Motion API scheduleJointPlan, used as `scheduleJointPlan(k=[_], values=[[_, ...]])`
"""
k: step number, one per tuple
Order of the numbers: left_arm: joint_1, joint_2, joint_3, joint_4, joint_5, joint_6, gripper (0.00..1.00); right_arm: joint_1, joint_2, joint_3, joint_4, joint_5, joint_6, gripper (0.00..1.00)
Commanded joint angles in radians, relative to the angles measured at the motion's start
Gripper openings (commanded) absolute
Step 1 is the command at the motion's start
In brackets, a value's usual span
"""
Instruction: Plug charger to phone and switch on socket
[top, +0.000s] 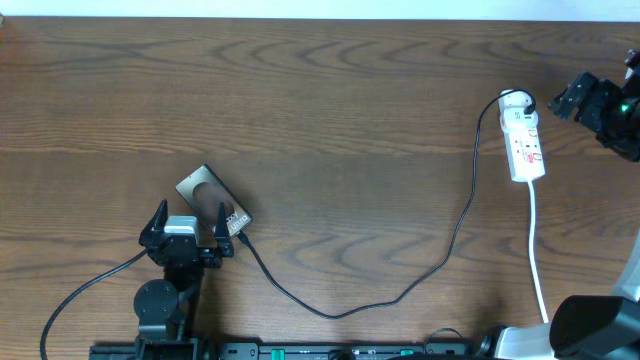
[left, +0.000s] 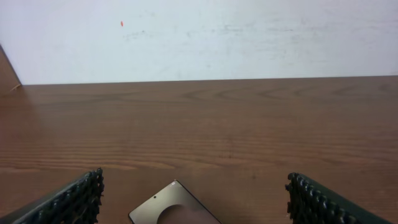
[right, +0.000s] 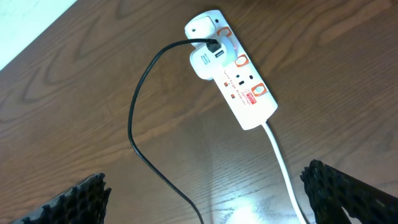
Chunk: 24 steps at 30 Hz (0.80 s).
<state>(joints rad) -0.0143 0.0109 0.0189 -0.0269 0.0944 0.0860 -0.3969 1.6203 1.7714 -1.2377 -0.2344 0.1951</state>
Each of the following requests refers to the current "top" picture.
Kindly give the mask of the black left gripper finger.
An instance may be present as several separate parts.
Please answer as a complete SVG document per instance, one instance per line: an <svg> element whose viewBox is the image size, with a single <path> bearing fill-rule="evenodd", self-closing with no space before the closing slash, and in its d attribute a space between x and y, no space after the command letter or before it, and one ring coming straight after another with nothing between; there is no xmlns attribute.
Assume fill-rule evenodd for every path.
<svg viewBox="0 0 640 360"><path fill-rule="evenodd" d="M151 217L149 222L143 228L140 233L140 240L153 240L159 234L162 234L164 231L164 226L168 220L168 202L166 199L163 199L154 215Z"/></svg>
<svg viewBox="0 0 640 360"><path fill-rule="evenodd" d="M220 248L231 248L231 235L226 221L225 203L220 202L218 208L217 222L214 229L214 238Z"/></svg>

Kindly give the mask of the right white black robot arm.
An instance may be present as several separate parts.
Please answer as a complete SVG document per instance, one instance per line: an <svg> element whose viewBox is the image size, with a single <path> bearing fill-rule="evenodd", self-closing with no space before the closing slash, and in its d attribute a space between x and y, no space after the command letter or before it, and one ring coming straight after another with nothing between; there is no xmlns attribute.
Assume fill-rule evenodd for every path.
<svg viewBox="0 0 640 360"><path fill-rule="evenodd" d="M555 116L573 118L603 147L639 160L639 54L625 61L623 86L583 72L549 104ZM496 97L507 160L514 182L533 184L545 167L532 95L521 89ZM428 340L419 351L400 349L397 359L636 359L639 356L639 251L634 249L609 296L574 295L555 316L527 328L500 327L478 349L464 341Z"/></svg>

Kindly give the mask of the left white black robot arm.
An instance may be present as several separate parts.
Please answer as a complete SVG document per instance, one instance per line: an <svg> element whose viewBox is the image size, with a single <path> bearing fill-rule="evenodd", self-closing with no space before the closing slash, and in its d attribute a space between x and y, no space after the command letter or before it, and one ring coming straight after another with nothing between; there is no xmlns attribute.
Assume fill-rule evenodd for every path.
<svg viewBox="0 0 640 360"><path fill-rule="evenodd" d="M214 229L216 245L199 245L198 219L170 216L162 200L143 228L139 244L158 266L161 279L150 280L134 297L139 319L134 357L139 360L206 360L215 347L192 331L204 270L219 268L234 255L231 235L222 216Z"/></svg>

